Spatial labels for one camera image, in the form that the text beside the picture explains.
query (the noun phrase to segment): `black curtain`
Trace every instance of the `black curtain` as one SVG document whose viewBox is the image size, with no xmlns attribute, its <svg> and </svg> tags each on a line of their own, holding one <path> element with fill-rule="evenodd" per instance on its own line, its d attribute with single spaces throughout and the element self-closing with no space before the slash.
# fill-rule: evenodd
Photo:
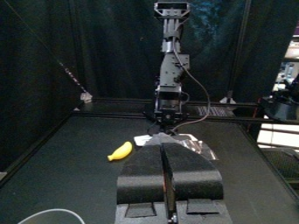
<svg viewBox="0 0 299 224">
<path fill-rule="evenodd" d="M 245 0 L 190 0 L 181 51 L 213 101 L 227 94 Z M 152 98 L 162 25 L 154 0 L 9 1 L 53 55 L 96 97 Z M 252 0 L 233 98 L 268 95 L 295 30 L 296 0 Z M 80 90 L 0 2 L 0 171 L 76 107 Z M 192 100 L 204 94 L 186 78 Z"/>
<path fill-rule="evenodd" d="M 66 1 L 8 1 L 77 73 Z M 73 110 L 80 90 L 4 1 L 0 2 L 0 171 Z"/>
<path fill-rule="evenodd" d="M 190 73 L 218 101 L 228 91 L 245 0 L 190 0 L 181 49 Z M 98 97 L 152 98 L 161 64 L 162 25 L 154 0 L 76 1 L 78 35 L 89 92 Z M 268 95 L 299 15 L 296 0 L 253 0 L 237 65 L 233 98 L 256 102 Z M 204 94 L 186 78 L 192 100 Z"/>
</svg>

